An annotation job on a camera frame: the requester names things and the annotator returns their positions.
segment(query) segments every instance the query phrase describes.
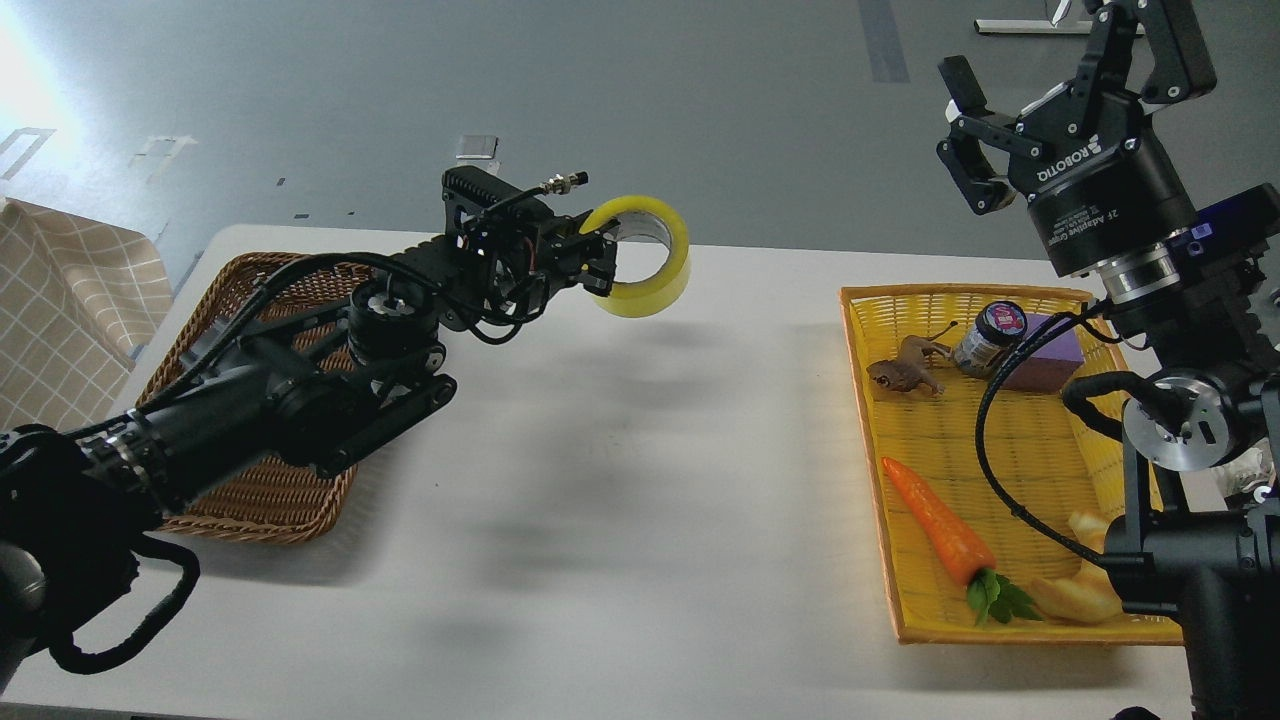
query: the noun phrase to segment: toy carrot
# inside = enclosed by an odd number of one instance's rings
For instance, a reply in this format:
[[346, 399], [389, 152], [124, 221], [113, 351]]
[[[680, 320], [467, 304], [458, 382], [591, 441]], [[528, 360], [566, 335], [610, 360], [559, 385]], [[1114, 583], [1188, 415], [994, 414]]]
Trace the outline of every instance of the toy carrot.
[[881, 464], [928, 536], [942, 568], [956, 584], [968, 588], [965, 598], [978, 614], [974, 624], [982, 625], [988, 616], [1000, 623], [1014, 618], [1041, 620], [1032, 609], [1030, 596], [996, 573], [996, 553], [942, 502], [924, 478], [892, 457], [881, 457]]

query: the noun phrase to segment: checkered cloth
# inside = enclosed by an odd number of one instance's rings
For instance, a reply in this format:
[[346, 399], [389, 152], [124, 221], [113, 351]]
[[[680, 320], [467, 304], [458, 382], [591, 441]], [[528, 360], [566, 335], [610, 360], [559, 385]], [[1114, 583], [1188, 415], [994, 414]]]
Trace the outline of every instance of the checkered cloth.
[[0, 430], [105, 419], [133, 350], [155, 334], [172, 295], [146, 237], [8, 200], [0, 209]]

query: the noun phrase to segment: robotic arm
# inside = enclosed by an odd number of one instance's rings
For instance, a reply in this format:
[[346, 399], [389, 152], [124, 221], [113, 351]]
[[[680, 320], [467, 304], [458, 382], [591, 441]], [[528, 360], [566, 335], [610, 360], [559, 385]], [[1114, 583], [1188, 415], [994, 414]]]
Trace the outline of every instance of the robotic arm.
[[[1121, 337], [1146, 334], [1162, 370], [1082, 378], [1064, 391], [1088, 427], [1124, 443], [1125, 512], [1106, 553], [1082, 555], [1107, 569], [1126, 611], [1181, 625], [1196, 717], [1275, 717], [1280, 493], [1190, 512], [1179, 473], [1226, 462], [1262, 438], [1280, 447], [1280, 352], [1248, 310], [1263, 279], [1257, 260], [1280, 232], [1280, 193], [1262, 184], [1197, 211], [1156, 138], [1148, 110], [1216, 85], [1189, 0], [1094, 0], [1088, 9], [1093, 29], [1075, 77], [1016, 117], [986, 108], [963, 56], [943, 60], [951, 132], [937, 152], [975, 214], [1025, 196], [1055, 270], [1098, 273], [1107, 297], [1094, 310]], [[1125, 83], [1139, 23], [1156, 65], [1134, 92]], [[982, 143], [1010, 154], [1006, 176]], [[1088, 402], [1117, 389], [1133, 396], [1123, 419]], [[979, 443], [993, 392], [979, 409]], [[984, 471], [1015, 515], [1053, 536]]]
[[[271, 452], [332, 478], [448, 404], [457, 383], [439, 373], [442, 325], [498, 345], [567, 287], [608, 296], [620, 220], [584, 231], [589, 214], [557, 215], [536, 199], [586, 179], [557, 176], [520, 191], [476, 168], [449, 169], [444, 234], [392, 256], [312, 255], [284, 265], [200, 337], [186, 372], [141, 406], [69, 433], [24, 425], [0, 434], [0, 691], [42, 648], [76, 673], [118, 666], [178, 612], [198, 562], [143, 534], [164, 516]], [[335, 263], [374, 273], [339, 302], [257, 319], [292, 283]], [[494, 337], [481, 324], [507, 332]], [[298, 336], [316, 328], [332, 331], [298, 350]], [[355, 370], [320, 369], [340, 351]], [[134, 555], [174, 561], [183, 578], [133, 637], [84, 653], [73, 632], [129, 591]]]

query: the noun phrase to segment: tape roll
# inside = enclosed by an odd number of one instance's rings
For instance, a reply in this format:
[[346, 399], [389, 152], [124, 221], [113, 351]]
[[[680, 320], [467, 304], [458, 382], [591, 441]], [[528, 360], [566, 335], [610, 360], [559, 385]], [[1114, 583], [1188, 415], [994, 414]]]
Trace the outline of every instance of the tape roll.
[[579, 232], [588, 233], [618, 220], [617, 240], [653, 237], [667, 246], [667, 259], [653, 275], [637, 282], [614, 282], [608, 297], [595, 302], [621, 318], [644, 318], [668, 307], [689, 284], [689, 229], [676, 210], [643, 195], [614, 197], [596, 208]]

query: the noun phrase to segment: jar lid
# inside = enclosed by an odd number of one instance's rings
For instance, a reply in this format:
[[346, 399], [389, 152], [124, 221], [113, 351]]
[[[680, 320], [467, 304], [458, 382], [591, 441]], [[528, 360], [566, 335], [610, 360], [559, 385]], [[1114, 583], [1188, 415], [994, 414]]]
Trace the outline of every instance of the jar lid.
[[1007, 300], [983, 307], [974, 324], [983, 338], [1000, 346], [1012, 345], [1027, 334], [1027, 314]]

